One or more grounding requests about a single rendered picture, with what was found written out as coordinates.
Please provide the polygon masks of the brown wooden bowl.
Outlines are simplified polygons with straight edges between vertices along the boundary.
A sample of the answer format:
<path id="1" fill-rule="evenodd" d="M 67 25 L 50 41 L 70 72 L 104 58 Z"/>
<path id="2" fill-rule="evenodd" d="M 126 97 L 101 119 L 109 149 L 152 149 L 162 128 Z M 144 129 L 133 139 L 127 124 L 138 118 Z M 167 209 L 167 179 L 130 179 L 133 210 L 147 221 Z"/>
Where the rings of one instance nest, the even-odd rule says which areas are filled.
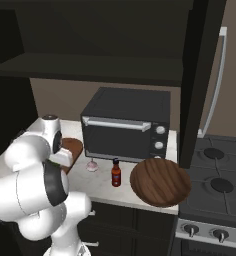
<path id="1" fill-rule="evenodd" d="M 179 204 L 191 191 L 187 172 L 177 163 L 160 158 L 138 163 L 131 172 L 130 184 L 143 202 L 162 208 Z"/>

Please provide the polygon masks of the tall dark cabinet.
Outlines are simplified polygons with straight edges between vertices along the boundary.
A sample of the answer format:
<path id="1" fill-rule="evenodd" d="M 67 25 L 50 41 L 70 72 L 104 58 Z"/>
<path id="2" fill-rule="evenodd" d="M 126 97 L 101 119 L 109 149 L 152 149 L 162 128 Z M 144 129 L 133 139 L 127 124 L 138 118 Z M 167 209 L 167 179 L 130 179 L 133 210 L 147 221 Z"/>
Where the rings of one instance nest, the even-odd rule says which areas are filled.
<path id="1" fill-rule="evenodd" d="M 0 64 L 24 52 L 14 10 L 0 10 Z M 0 155 L 38 118 L 28 78 L 0 75 Z"/>

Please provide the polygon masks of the brown condiment bottle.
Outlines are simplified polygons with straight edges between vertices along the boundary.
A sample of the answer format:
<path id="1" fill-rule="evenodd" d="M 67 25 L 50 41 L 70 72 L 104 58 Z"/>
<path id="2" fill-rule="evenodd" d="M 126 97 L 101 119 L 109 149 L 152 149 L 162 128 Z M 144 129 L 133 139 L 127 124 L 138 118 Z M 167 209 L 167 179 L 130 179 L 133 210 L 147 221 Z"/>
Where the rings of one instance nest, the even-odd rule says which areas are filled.
<path id="1" fill-rule="evenodd" d="M 121 169 L 119 167 L 119 160 L 117 158 L 113 160 L 111 178 L 112 178 L 112 185 L 114 187 L 119 187 L 121 185 Z"/>

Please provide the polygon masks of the brown wooden cutting board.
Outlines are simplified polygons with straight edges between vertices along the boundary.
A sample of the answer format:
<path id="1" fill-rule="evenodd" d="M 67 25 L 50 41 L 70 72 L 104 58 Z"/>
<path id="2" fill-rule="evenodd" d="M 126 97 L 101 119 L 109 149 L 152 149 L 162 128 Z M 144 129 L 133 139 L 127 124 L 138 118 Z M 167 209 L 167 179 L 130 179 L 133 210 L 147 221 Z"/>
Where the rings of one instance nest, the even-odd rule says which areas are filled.
<path id="1" fill-rule="evenodd" d="M 75 164 L 75 162 L 77 161 L 77 159 L 83 151 L 83 143 L 75 138 L 63 138 L 62 147 L 69 150 L 72 153 L 72 164 Z"/>

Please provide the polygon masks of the dark wall cabinet with shelf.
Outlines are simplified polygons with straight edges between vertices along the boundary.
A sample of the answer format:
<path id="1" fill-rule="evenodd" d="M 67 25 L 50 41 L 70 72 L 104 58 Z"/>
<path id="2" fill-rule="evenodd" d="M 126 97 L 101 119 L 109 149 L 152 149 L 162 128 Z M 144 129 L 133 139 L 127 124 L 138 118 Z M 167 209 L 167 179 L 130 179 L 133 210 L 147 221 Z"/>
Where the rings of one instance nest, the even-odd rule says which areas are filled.
<path id="1" fill-rule="evenodd" d="M 194 0 L 0 0 L 0 76 L 178 87 Z"/>

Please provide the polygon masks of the silver hob knob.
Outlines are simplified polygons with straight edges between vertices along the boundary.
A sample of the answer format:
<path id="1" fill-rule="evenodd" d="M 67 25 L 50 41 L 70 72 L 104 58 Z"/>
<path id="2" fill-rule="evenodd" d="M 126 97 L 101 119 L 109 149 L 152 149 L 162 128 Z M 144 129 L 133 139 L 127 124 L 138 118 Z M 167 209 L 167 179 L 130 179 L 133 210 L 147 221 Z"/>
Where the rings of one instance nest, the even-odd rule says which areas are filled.
<path id="1" fill-rule="evenodd" d="M 184 231 L 189 234 L 190 237 L 193 237 L 199 232 L 199 227 L 192 224 L 187 224 L 184 226 Z"/>
<path id="2" fill-rule="evenodd" d="M 229 233 L 225 230 L 215 229 L 213 236 L 216 237 L 220 243 L 223 243 L 224 240 L 229 237 Z"/>

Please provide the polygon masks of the black toaster oven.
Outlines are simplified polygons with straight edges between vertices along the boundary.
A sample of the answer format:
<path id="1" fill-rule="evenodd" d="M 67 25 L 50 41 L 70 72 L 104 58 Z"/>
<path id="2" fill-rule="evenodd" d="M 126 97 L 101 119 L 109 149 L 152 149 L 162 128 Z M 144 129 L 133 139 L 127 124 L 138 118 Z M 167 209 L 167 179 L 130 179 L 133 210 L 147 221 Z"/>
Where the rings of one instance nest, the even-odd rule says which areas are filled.
<path id="1" fill-rule="evenodd" d="M 138 163 L 167 152 L 170 129 L 170 99 L 167 91 L 101 87 L 81 113 L 85 155 L 91 158 L 115 158 Z M 150 122 L 151 128 L 139 130 L 86 126 L 82 117 L 99 117 Z M 156 127 L 164 126 L 164 134 Z M 156 149 L 155 143 L 164 147 Z"/>

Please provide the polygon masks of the grey gas hob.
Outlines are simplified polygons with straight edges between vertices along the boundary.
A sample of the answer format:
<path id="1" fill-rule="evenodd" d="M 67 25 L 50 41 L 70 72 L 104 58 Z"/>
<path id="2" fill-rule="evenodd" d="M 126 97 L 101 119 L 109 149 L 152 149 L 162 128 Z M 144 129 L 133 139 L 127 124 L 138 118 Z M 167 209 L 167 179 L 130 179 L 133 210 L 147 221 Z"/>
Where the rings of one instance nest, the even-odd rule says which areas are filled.
<path id="1" fill-rule="evenodd" d="M 179 204 L 174 256 L 236 256 L 236 137 L 199 139 L 187 173 L 192 188 Z M 190 237 L 187 224 L 199 232 Z M 215 229 L 229 237 L 220 243 Z"/>

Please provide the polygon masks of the dark base cabinet door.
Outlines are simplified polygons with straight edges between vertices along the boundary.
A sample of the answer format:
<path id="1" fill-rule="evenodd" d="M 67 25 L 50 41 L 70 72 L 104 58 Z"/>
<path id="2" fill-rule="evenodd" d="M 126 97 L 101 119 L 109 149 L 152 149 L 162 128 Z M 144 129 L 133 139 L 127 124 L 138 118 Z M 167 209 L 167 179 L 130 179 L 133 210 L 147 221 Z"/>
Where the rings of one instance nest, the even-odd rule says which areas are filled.
<path id="1" fill-rule="evenodd" d="M 94 215 L 78 225 L 84 242 L 98 242 L 91 247 L 92 256 L 132 256 L 133 209 L 93 202 Z"/>
<path id="2" fill-rule="evenodd" d="M 136 210 L 135 256 L 169 256 L 176 221 L 176 215 Z"/>

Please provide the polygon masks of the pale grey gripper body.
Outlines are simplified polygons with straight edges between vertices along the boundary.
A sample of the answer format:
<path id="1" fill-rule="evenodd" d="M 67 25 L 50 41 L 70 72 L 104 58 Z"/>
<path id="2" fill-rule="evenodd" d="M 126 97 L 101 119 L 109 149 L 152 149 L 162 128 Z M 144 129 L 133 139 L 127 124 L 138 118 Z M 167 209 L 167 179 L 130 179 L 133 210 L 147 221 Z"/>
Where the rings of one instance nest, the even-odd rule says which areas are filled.
<path id="1" fill-rule="evenodd" d="M 69 150 L 61 148 L 57 153 L 51 155 L 51 161 L 62 166 L 70 167 L 73 162 L 73 155 Z"/>

